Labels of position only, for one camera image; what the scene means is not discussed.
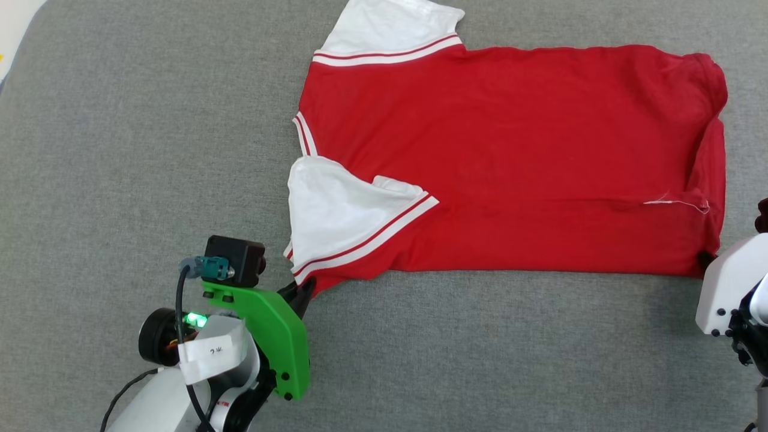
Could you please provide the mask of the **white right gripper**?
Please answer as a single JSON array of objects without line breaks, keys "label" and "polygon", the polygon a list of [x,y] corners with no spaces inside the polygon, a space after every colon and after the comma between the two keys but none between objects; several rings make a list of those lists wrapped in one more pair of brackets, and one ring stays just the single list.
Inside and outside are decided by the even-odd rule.
[{"label": "white right gripper", "polygon": [[758,233],[733,244],[724,253],[699,252],[704,276],[696,324],[705,334],[724,333],[731,312],[767,273],[767,234]]}]

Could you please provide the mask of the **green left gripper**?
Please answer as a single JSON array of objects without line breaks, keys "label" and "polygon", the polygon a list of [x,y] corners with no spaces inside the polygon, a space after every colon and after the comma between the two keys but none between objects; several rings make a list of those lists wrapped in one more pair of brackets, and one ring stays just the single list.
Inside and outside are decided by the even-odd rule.
[{"label": "green left gripper", "polygon": [[143,359],[165,367],[179,366],[185,383],[195,385],[238,372],[239,386],[255,375],[268,391],[298,400],[309,386],[309,342],[304,319],[314,297],[315,277],[295,281],[277,292],[204,281],[209,303],[233,317],[181,313],[162,307],[143,323],[138,350]]}]

